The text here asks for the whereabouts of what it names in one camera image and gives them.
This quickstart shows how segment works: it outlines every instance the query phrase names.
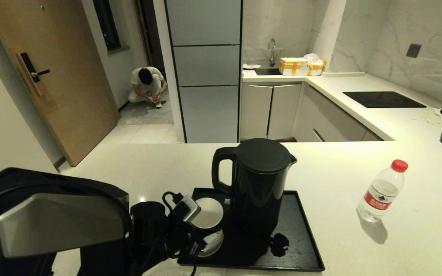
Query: black kettle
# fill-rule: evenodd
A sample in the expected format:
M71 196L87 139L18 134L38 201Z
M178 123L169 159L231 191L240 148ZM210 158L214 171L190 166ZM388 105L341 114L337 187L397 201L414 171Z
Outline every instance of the black kettle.
M219 180L219 163L225 159L233 161L231 186ZM296 161L283 145L263 138L216 150L213 186L230 197L230 215L242 230L272 233L279 219L286 175Z

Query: kettle lid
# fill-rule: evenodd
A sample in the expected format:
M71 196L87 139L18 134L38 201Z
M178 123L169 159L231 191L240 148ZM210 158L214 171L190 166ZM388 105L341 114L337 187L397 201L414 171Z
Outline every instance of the kettle lid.
M254 138L241 142L235 149L241 165L256 173L277 173L291 162L289 151L277 141Z

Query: faucet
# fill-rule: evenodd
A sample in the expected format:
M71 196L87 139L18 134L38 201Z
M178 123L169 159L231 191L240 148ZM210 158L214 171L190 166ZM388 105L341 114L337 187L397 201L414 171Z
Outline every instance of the faucet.
M267 49L270 49L270 45L272 45L272 56L270 57L270 66L274 67L274 65L275 65L275 60L274 60L275 39L273 39L273 38L270 39Z

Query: kitchen cabinet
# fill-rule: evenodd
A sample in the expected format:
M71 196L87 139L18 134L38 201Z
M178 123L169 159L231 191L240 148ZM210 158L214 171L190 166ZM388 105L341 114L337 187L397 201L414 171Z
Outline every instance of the kitchen cabinet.
M372 133L370 130L367 130L363 136L363 141L383 141L383 139L378 137L375 133Z
M308 85L295 130L298 142L382 140Z
M238 85L240 46L174 47L178 86Z
M180 87L188 143L238 141L238 86Z
M167 0L173 46L240 44L241 0Z
M293 136L293 123L300 90L301 84L274 86L267 138L277 140Z
M244 85L240 104L240 140L266 138L272 86Z

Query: kitchen sink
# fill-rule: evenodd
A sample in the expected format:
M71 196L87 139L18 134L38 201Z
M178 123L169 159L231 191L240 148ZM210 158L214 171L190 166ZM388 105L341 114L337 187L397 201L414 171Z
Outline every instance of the kitchen sink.
M279 72L279 68L259 68L259 69L255 69L255 72L259 76L282 75Z

